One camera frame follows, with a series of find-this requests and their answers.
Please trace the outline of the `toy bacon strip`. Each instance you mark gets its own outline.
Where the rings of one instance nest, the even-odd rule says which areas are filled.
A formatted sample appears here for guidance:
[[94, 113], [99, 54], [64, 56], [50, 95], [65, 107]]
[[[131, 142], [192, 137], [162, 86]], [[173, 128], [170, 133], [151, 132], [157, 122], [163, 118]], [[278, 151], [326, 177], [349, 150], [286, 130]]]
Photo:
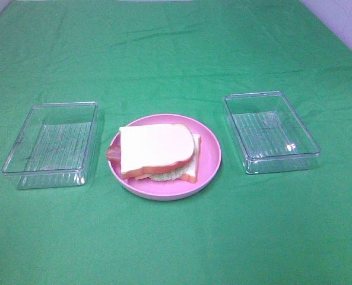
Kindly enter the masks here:
[[119, 145], [111, 145], [106, 151], [106, 159], [110, 162], [121, 161], [121, 149]]

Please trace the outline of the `toy lettuce leaf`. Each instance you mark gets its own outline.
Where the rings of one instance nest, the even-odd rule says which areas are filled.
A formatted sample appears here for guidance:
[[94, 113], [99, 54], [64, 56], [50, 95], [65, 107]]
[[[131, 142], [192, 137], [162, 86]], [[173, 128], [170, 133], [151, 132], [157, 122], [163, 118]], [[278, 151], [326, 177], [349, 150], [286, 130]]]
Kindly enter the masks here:
[[171, 172], [153, 174], [150, 176], [150, 179], [154, 181], [173, 181], [180, 178], [186, 172], [187, 169], [185, 167], [179, 167], [175, 170], [172, 170]]

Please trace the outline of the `toy bread slice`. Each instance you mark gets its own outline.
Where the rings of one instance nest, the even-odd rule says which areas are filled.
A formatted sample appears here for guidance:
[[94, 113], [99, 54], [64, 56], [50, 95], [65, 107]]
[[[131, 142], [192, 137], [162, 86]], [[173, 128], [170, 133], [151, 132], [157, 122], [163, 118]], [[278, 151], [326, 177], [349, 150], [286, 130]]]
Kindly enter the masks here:
[[199, 134], [193, 134], [193, 137], [195, 143], [195, 153], [193, 160], [188, 165], [186, 172], [179, 177], [180, 180], [187, 181], [189, 183], [195, 183], [197, 181], [199, 155], [201, 147], [201, 136]]
[[119, 128], [122, 178], [187, 169], [195, 153], [193, 134], [182, 123]]

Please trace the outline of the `pink round plate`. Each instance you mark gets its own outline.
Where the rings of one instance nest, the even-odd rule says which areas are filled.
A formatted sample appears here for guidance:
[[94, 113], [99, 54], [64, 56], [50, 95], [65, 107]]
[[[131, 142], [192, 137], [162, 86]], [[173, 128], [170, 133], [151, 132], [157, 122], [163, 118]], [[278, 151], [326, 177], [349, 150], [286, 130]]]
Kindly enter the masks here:
[[215, 134], [203, 123], [193, 118], [178, 114], [155, 114], [139, 118], [130, 126], [182, 123], [201, 136], [201, 148], [197, 180], [190, 183], [185, 180], [168, 180], [155, 182], [149, 178], [142, 180], [122, 179], [120, 163], [108, 161], [111, 172], [117, 181], [129, 192], [150, 200], [171, 201], [191, 196], [206, 187], [214, 178], [221, 164], [221, 147]]

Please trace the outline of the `yellow toy cheese slice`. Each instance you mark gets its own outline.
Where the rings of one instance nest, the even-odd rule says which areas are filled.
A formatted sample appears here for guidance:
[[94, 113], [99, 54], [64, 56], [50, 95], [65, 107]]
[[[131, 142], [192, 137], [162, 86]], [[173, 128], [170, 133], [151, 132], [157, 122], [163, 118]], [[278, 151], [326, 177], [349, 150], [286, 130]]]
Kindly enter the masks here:
[[143, 175], [136, 176], [135, 179], [141, 180], [141, 179], [145, 179], [145, 178], [150, 178], [151, 176], [152, 176], [151, 174], [143, 174]]

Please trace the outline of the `left clear plastic container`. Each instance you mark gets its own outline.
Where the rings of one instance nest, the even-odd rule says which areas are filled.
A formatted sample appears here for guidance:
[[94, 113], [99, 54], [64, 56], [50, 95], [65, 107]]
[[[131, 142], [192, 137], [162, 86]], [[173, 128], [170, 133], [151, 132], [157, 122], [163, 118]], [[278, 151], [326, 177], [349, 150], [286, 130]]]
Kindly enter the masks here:
[[84, 185], [96, 144], [97, 102], [33, 106], [1, 173], [18, 189]]

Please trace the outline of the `clear plastic container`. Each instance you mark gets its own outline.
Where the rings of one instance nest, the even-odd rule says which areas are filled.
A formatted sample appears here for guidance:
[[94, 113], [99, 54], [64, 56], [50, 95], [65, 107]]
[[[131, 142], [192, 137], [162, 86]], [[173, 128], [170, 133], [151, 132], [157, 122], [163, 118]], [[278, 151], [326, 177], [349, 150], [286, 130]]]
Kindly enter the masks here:
[[18, 189], [84, 185], [96, 144], [97, 102], [33, 106], [1, 173]]
[[247, 174], [310, 170], [321, 149], [280, 91], [224, 97], [227, 124]]

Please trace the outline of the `green tablecloth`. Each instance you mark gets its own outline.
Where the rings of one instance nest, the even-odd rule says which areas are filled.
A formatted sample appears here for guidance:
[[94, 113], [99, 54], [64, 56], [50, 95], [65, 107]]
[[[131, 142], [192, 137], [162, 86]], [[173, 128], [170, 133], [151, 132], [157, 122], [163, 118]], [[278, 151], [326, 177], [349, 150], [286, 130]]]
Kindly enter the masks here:
[[[279, 90], [321, 148], [302, 172], [247, 175], [223, 97]], [[1, 173], [33, 105], [96, 101], [84, 186]], [[121, 125], [180, 113], [222, 149], [171, 202], [131, 194], [105, 151]], [[16, 1], [0, 15], [0, 284], [352, 284], [352, 52], [299, 1]]]

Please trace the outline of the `right clear plastic container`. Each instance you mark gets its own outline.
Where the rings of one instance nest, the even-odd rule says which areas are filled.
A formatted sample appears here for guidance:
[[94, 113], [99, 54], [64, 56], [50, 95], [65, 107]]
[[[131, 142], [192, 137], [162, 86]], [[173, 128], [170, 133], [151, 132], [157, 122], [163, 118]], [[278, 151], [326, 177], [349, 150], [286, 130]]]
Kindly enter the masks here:
[[310, 170], [321, 149], [280, 91], [224, 97], [227, 124], [247, 174]]

